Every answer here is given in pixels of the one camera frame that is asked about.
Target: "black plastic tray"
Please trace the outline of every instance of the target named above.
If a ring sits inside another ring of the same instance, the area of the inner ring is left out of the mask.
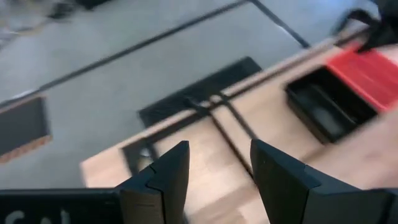
[[[324,144],[336,142],[377,112],[327,67],[289,83],[287,103]]]

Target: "red lid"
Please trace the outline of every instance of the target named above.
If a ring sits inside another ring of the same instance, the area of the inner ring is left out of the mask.
[[[376,50],[364,54],[350,47],[332,58],[327,67],[379,112],[398,100],[398,66]]]

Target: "black cable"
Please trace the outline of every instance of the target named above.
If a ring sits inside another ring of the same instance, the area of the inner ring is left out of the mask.
[[[226,131],[224,130],[224,128],[222,127],[222,125],[220,124],[220,122],[212,115],[212,113],[210,112],[210,110],[208,108],[205,108],[204,106],[202,106],[201,104],[197,103],[194,99],[192,98],[187,98],[186,100],[186,105],[189,108],[194,109],[195,111],[197,111],[197,113],[200,114],[205,114],[208,117],[210,117],[211,121],[213,122],[213,124],[215,125],[216,129],[220,132],[220,134],[222,135],[223,139],[226,141],[227,145],[229,146],[229,148],[232,150],[233,154],[236,156],[236,158],[238,158],[238,161],[241,163],[241,165],[243,166],[243,168],[245,169],[245,171],[248,173],[248,175],[253,179],[253,174],[251,172],[251,167],[250,165],[244,160],[243,156],[241,155],[241,153],[239,152],[238,148],[235,146],[235,144],[232,142],[231,138],[228,136],[228,134],[226,133]]]
[[[244,129],[246,134],[248,134],[250,139],[258,139],[257,135],[254,133],[254,131],[250,128],[249,124],[244,120],[241,114],[235,109],[235,107],[228,101],[228,97],[224,95],[223,93],[217,93],[219,97],[221,97],[221,100],[223,104],[229,109],[229,111],[232,113],[232,115],[235,117],[236,121],[241,125],[241,127]]]

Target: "black panel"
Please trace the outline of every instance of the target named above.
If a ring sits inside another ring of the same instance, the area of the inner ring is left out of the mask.
[[[301,172],[305,164],[260,140],[252,140],[250,158],[270,223],[301,223],[308,191],[320,183]]]
[[[169,116],[187,109],[185,99],[195,99],[197,102],[207,100],[211,95],[223,90],[251,75],[260,72],[261,67],[250,57],[212,74],[206,78],[150,105],[139,114],[146,126],[152,126]]]
[[[113,189],[3,190],[0,204],[0,222],[4,224],[42,223],[43,219],[53,224],[123,223]]]
[[[114,189],[0,190],[0,223],[183,223],[188,173],[181,142]]]
[[[0,113],[0,155],[49,134],[41,97]]]
[[[398,217],[398,189],[360,190],[253,140],[254,180],[271,224],[385,224]]]
[[[189,144],[182,141],[162,158],[164,163],[155,162],[150,167],[155,177],[148,187],[160,190],[163,195],[165,224],[182,224],[183,209],[187,196],[189,177]]]

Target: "gray concrete floor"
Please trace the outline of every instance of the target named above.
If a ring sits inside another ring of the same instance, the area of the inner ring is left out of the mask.
[[[231,2],[115,0],[94,12],[79,12],[71,24],[52,24],[0,53],[0,99]],[[297,19],[293,15],[307,15],[301,10],[284,18],[286,23]],[[72,38],[75,32],[78,37]],[[248,2],[51,88],[43,95],[53,141],[1,165],[0,189],[83,187],[79,163],[142,131],[138,110],[242,57],[265,69],[301,49]]]

